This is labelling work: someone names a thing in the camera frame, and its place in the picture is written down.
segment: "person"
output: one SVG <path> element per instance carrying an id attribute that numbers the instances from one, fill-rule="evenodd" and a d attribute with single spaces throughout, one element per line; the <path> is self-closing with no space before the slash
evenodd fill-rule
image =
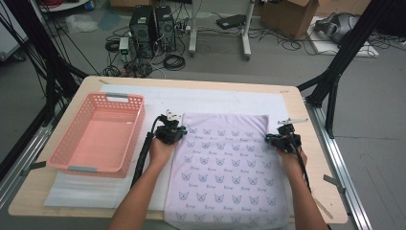
<path id="1" fill-rule="evenodd" d="M 149 165 L 117 208 L 110 221 L 109 230 L 142 229 L 159 173 L 168 163 L 176 145 L 177 143 L 166 145 L 156 138 L 152 140 L 149 149 Z M 276 149 L 276 151 L 282 158 L 282 167 L 292 188 L 296 229 L 327 229 L 327 225 L 305 184 L 297 156 L 281 149 Z M 305 164 L 307 156 L 302 149 L 300 152 Z"/>

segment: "basket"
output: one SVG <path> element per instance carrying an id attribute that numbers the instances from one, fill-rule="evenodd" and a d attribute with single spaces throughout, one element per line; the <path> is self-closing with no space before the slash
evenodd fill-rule
<path id="1" fill-rule="evenodd" d="M 141 95 L 90 93 L 47 165 L 69 174 L 126 177 L 144 117 Z"/>

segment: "desk leg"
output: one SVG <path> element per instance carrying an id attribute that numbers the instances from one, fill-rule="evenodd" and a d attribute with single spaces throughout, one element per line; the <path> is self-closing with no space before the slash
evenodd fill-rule
<path id="1" fill-rule="evenodd" d="M 250 48 L 250 41 L 248 37 L 248 32 L 250 31 L 251 25 L 251 17 L 254 11 L 255 0 L 250 0 L 250 5 L 248 7 L 247 18 L 245 21 L 244 30 L 241 32 L 242 37 L 242 46 L 244 47 L 244 55 L 247 60 L 251 58 L 251 48 Z"/>
<path id="2" fill-rule="evenodd" d="M 189 53 L 191 54 L 192 58 L 194 57 L 194 52 L 196 52 L 196 40 L 197 40 L 196 16 L 197 16 L 196 4 L 195 0 L 192 0 L 192 25 L 191 25 L 191 38 L 189 40 Z"/>

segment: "forearm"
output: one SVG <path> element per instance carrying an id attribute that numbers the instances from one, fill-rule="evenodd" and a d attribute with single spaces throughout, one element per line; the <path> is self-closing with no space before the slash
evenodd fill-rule
<path id="1" fill-rule="evenodd" d="M 141 229 L 147 215 L 147 208 L 155 188 L 159 166 L 148 166 L 120 204 L 109 225 L 112 229 Z"/>
<path id="2" fill-rule="evenodd" d="M 296 229 L 327 229 L 327 225 L 308 190 L 302 174 L 288 175 L 293 195 Z"/>

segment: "gray floor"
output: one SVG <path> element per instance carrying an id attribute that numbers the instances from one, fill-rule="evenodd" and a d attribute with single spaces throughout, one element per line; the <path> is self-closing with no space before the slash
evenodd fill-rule
<path id="1" fill-rule="evenodd" d="M 83 10 L 68 11 L 82 13 Z M 89 12 L 101 21 L 106 11 Z M 72 38 L 100 72 L 106 65 L 105 38 L 128 24 L 122 18 L 109 31 L 72 34 Z M 81 70 L 94 73 L 79 52 L 62 37 L 71 60 Z M 165 71 L 171 80 L 226 81 L 259 84 L 299 85 L 321 74 L 332 56 L 311 56 L 304 49 L 288 51 L 268 35 L 261 41 L 251 39 L 252 57 L 245 61 L 238 37 L 200 34 L 198 53 L 185 53 L 186 67 L 180 72 Z M 309 52 L 308 43 L 303 44 Z M 406 229 L 406 129 L 401 114 L 406 112 L 406 51 L 376 48 L 378 58 L 357 57 L 340 81 L 334 119 L 334 134 L 350 171 L 352 181 L 367 212 L 373 229 Z M 152 78 L 164 75 L 155 71 Z M 31 64 L 7 61 L 0 65 L 0 160 L 10 151 L 44 105 L 40 85 Z M 7 213 L 10 202 L 0 211 L 4 229 L 103 229 L 108 219 L 17 218 Z M 349 221 L 332 225 L 332 229 L 355 229 Z"/>

